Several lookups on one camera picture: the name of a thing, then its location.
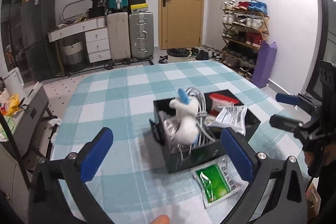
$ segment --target teal and white tablecloth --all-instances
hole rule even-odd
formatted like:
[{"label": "teal and white tablecloth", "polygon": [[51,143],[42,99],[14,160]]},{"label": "teal and white tablecloth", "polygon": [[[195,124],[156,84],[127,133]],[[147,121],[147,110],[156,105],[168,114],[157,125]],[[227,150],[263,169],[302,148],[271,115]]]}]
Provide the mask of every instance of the teal and white tablecloth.
[{"label": "teal and white tablecloth", "polygon": [[[112,70],[85,78],[77,87],[58,131],[52,159],[78,152],[102,127],[111,128],[114,143],[88,188],[115,223],[149,223],[167,214],[171,223],[220,223],[237,200],[205,210],[190,171],[168,174],[159,144],[150,132],[153,100],[177,96],[178,88],[203,92],[230,90],[261,120],[250,140],[256,151],[286,159],[297,157],[305,175],[301,143],[271,128],[271,115],[289,116],[272,98],[228,67],[195,61]],[[62,188],[75,216],[80,213],[64,181]]]}]

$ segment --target purple yoga mat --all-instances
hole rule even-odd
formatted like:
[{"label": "purple yoga mat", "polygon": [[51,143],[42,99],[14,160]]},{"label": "purple yoga mat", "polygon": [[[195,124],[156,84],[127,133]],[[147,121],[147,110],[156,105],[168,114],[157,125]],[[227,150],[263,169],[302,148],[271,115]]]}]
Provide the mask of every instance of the purple yoga mat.
[{"label": "purple yoga mat", "polygon": [[252,83],[258,88],[263,88],[268,82],[268,78],[271,75],[273,65],[275,62],[275,56],[277,55],[277,44],[273,42],[271,45],[265,41],[261,43],[257,64],[252,76]]}]

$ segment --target black pole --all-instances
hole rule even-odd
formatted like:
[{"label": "black pole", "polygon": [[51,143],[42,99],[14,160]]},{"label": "black pole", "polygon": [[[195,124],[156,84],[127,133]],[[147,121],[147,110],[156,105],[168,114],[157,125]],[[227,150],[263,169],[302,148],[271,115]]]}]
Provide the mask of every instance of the black pole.
[{"label": "black pole", "polygon": [[24,167],[22,158],[20,156],[19,149],[17,148],[17,145],[16,145],[16,142],[15,142],[14,137],[12,135],[12,132],[9,129],[9,126],[8,126],[6,120],[5,120],[5,118],[4,118],[4,116],[2,115],[1,112],[0,112],[0,124],[2,125],[2,128],[4,129],[4,131],[5,131],[6,135],[7,135],[8,141],[9,141],[10,145],[13,148],[15,158],[17,160],[17,163],[19,164],[19,167],[20,167],[23,179],[24,179],[25,184],[27,186],[27,189],[29,191],[30,181],[29,181],[29,178],[28,178],[28,175],[27,175],[27,172],[26,172],[26,168]]}]

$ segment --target doormat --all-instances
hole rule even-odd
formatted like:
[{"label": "doormat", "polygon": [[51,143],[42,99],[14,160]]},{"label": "doormat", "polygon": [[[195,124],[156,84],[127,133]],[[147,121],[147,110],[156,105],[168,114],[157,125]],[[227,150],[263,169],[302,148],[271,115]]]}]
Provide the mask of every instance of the doormat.
[{"label": "doormat", "polygon": [[139,68],[139,67],[145,67],[145,66],[150,66],[150,65],[154,65],[151,60],[139,61],[139,62],[135,62],[135,63],[131,63],[131,64],[114,65],[113,68],[110,68],[110,69],[107,69],[106,67],[91,68],[91,69],[88,69],[88,70],[80,71],[78,73],[73,73],[71,75],[52,78],[52,79],[49,79],[49,80],[43,80],[42,84],[46,85],[46,84],[54,83],[54,82],[57,82],[57,81],[60,81],[60,80],[68,79],[70,77],[88,75],[90,73],[97,73],[97,72],[103,72],[103,71],[109,71],[109,70],[121,69],[121,68],[131,68],[131,67]]}]

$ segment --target metal bolt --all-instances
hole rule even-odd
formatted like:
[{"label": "metal bolt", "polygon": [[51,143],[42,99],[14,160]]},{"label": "metal bolt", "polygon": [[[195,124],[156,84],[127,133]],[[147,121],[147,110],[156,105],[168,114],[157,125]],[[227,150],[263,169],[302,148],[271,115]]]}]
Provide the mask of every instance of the metal bolt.
[{"label": "metal bolt", "polygon": [[294,156],[290,156],[289,157],[289,161],[291,161],[292,163],[296,162],[296,158]]},{"label": "metal bolt", "polygon": [[262,159],[262,160],[264,160],[264,159],[266,159],[266,154],[264,153],[264,152],[259,152],[258,153],[258,158],[260,158],[260,159]]},{"label": "metal bolt", "polygon": [[39,163],[42,164],[45,162],[45,158],[39,158]]},{"label": "metal bolt", "polygon": [[70,160],[74,160],[75,158],[77,158],[77,153],[75,153],[75,152],[71,152],[68,155],[68,159],[70,159]]}]

